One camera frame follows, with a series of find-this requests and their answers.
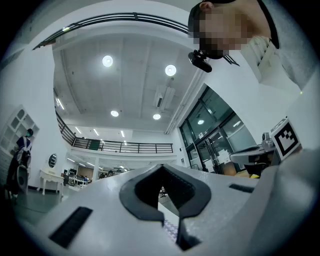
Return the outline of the black metal railing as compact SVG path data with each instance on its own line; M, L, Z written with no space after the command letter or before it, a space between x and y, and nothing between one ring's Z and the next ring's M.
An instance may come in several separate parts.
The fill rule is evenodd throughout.
M172 143L136 143L77 137L56 111L56 118L62 138L72 147L112 153L129 154L173 154Z

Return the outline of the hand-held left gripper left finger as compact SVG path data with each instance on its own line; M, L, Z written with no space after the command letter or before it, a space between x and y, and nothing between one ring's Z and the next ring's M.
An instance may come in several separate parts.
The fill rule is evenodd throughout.
M51 209L37 225L23 224L28 238L45 256L176 256L182 250L160 221L133 216L120 201L121 187L144 167L93 182ZM91 212L67 247L51 240L78 208Z

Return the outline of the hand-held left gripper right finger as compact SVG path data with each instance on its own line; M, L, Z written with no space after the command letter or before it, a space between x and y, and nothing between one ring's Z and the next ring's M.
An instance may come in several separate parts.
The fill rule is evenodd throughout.
M257 182L164 164L166 190L178 206L182 231L163 256L254 256L253 229L241 212Z

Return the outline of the white console table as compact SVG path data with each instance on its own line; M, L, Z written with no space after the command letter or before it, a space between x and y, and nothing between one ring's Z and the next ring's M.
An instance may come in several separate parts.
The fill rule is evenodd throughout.
M53 174L52 171L43 171L40 170L39 177L43 179L42 186L37 188L39 192L42 189L42 195L45 195L46 184L47 182L53 182L56 184L55 193L59 193L61 197L64 196L63 188L64 188L64 178L58 175Z

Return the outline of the purple white patterned towel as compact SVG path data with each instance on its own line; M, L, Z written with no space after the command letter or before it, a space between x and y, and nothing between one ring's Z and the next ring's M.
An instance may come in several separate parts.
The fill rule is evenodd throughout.
M164 230L175 243L178 237L179 217L175 214L164 217Z

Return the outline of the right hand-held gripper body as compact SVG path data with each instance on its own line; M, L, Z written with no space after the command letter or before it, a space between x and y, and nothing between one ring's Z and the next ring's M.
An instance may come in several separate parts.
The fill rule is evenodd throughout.
M262 134L261 145L266 153L276 152L280 162L301 147L300 139L288 117L281 119L269 132Z

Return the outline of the white shelf unit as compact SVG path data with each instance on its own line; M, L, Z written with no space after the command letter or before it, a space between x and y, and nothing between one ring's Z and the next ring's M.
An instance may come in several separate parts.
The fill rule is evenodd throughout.
M33 143L39 127L21 104L13 111L4 123L3 128L0 129L0 185L6 183L8 169L15 154L17 141L20 137L27 134L28 129L33 130L33 135L30 138L30 141Z

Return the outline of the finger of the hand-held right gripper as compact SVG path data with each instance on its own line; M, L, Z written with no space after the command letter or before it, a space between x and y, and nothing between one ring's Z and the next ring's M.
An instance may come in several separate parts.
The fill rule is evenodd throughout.
M260 145L251 146L246 149L231 153L230 161L235 164L254 164L260 155L263 154L263 148Z

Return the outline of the glass door front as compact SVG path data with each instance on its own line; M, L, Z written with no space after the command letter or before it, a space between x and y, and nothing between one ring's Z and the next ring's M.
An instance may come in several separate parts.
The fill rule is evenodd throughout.
M210 87L206 87L180 126L188 167L198 171L234 176L245 170L230 154L256 145L234 110Z

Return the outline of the white ceiling air conditioner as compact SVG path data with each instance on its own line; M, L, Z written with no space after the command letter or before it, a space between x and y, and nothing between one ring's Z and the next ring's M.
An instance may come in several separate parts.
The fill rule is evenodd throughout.
M158 86L155 91L153 105L162 112L167 110L171 105L175 92L176 90L172 87L166 85Z

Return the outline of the black curved ceiling rail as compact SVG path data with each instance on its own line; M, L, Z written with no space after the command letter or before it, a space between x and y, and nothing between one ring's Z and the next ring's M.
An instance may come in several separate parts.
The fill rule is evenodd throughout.
M32 50L36 50L41 47L52 45L56 42L57 38L81 28L85 28L91 25L96 25L101 23L121 22L121 21L143 22L143 23L160 25L163 27L167 27L167 28L182 32L184 34L188 34L189 32L187 25L166 17L162 17L154 14L141 13L141 12L116 12L116 13L97 15L97 16L89 17L77 22L73 22L67 25L66 27L59 29L55 33L51 34L45 40L41 41L38 45L36 45Z

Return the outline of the person's grey sweatshirt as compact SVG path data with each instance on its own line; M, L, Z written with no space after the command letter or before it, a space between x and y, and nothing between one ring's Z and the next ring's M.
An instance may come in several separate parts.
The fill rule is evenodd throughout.
M320 63L308 37L276 0L257 0L270 28L270 41L292 82L303 90Z

